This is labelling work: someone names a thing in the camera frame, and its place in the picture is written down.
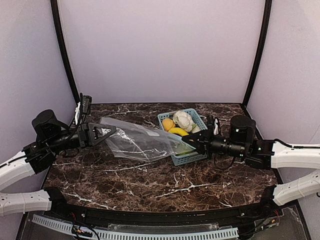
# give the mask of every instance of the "gray wall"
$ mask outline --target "gray wall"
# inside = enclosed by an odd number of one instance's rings
[[[242,102],[264,2],[59,1],[78,89],[95,103]]]
[[[266,139],[320,143],[320,2],[273,1],[248,110]],[[280,169],[285,182],[310,169]],[[300,201],[312,239],[320,239],[320,198]]]
[[[0,163],[35,140],[31,121],[53,109],[69,122],[74,100],[61,60],[49,0],[0,3]],[[44,173],[7,187],[4,193],[36,191]],[[22,214],[0,218],[0,239],[16,238]]]

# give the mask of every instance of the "banana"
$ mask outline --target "banana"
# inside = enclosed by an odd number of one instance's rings
[[[181,137],[189,135],[189,133],[187,133],[185,130],[183,130],[183,129],[180,128],[180,127],[173,127],[173,128],[171,128],[171,129],[169,130],[169,133],[171,133],[171,134],[178,134],[178,135],[180,135]]]

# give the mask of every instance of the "white cauliflower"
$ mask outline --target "white cauliflower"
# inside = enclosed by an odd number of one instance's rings
[[[177,111],[173,115],[173,121],[188,133],[192,132],[194,134],[200,131],[198,125],[194,123],[192,117],[185,111]]]

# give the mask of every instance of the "brown marble surface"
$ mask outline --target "brown marble surface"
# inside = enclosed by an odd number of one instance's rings
[[[159,126],[157,115],[194,108],[201,116],[220,119],[228,135],[230,118],[244,114],[238,104],[142,103],[92,105],[88,122],[111,117],[147,127]],[[230,157],[218,157],[220,168]],[[137,212],[186,212],[257,203],[265,187],[276,184],[271,170],[257,170],[236,161],[226,171],[213,160],[174,166],[167,157],[156,162],[115,158],[105,142],[81,149],[73,158],[58,157],[45,187],[59,187],[68,203],[92,208]]]

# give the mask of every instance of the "plastic basket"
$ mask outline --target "plastic basket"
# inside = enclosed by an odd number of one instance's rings
[[[187,114],[190,114],[194,123],[196,123],[201,130],[208,129],[207,126],[205,125],[205,123],[202,121],[201,117],[198,115],[196,110],[194,110],[193,108],[188,108],[188,109],[184,109],[182,111],[186,112]],[[159,124],[160,124],[160,127],[162,128],[162,130],[164,130],[164,127],[162,126],[162,121],[167,118],[172,119],[175,112],[177,112],[177,111],[161,113],[158,115]],[[207,155],[201,155],[197,152],[192,152],[189,154],[184,154],[184,155],[179,155],[179,156],[172,155],[171,158],[173,160],[173,164],[175,166],[179,166],[179,165],[183,165],[183,164],[192,163],[192,162],[195,162],[198,160],[206,159]]]

